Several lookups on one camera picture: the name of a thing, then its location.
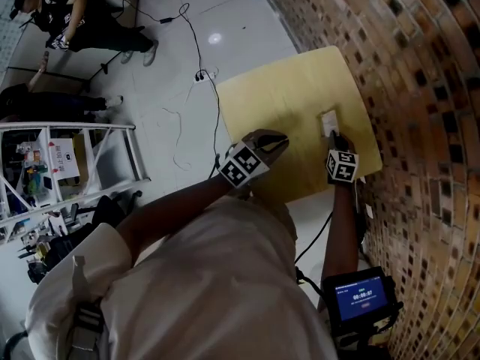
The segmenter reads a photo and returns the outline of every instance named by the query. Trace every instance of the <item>blue screen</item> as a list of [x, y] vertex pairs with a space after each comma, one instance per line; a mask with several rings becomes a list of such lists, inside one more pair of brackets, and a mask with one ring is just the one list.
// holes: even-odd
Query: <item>blue screen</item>
[[342, 321], [375, 311], [388, 303], [380, 277], [336, 286], [335, 293]]

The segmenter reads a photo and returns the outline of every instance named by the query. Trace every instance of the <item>white sneaker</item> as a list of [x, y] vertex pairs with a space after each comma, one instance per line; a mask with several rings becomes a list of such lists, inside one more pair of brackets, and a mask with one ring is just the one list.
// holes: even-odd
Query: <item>white sneaker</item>
[[121, 63], [122, 64], [127, 64], [130, 59], [132, 58], [132, 56], [134, 55], [134, 51], [127, 51], [127, 52], [123, 52], [121, 54]]
[[157, 53], [158, 48], [158, 41], [153, 40], [153, 45], [151, 48], [143, 54], [143, 66], [149, 67], [152, 65], [153, 61], [155, 60], [155, 54]]
[[105, 106], [107, 108], [118, 107], [120, 104], [123, 103], [123, 96], [120, 94], [118, 96], [112, 97], [105, 102]]

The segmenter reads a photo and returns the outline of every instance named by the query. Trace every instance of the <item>electronic device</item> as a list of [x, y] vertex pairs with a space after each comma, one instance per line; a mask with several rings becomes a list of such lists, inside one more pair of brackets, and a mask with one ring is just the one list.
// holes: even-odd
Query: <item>electronic device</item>
[[[381, 267], [327, 277], [322, 282], [333, 337], [358, 333], [348, 341], [359, 341], [385, 331], [395, 323], [404, 306], [395, 296], [395, 282]], [[389, 318], [381, 328], [374, 323]]]

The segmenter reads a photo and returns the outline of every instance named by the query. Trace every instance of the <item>electrical outlet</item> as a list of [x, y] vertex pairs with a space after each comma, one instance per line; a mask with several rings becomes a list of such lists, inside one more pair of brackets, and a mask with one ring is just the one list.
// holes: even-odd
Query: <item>electrical outlet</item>
[[209, 77], [207, 76], [207, 74], [205, 73], [205, 71], [202, 71], [201, 74], [203, 75], [203, 80], [196, 80], [195, 77], [193, 78], [193, 84], [200, 84], [200, 83], [203, 83], [205, 81], [213, 81], [215, 80], [215, 72], [209, 72], [208, 75], [210, 76], [210, 79]]

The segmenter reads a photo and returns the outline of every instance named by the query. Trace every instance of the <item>person sitting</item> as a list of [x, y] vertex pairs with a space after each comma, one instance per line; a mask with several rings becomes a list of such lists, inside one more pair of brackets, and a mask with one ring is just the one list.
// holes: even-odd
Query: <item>person sitting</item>
[[47, 70], [47, 64], [48, 52], [45, 52], [40, 69], [30, 82], [11, 86], [0, 93], [0, 122], [93, 122], [92, 113], [122, 104], [122, 96], [106, 100], [59, 92], [32, 92]]
[[152, 65], [158, 41], [135, 28], [125, 28], [112, 17], [105, 4], [96, 0], [15, 0], [11, 18], [18, 12], [32, 14], [34, 23], [51, 37], [47, 46], [78, 52], [99, 48], [123, 52], [122, 64], [135, 51], [144, 54], [143, 65]]

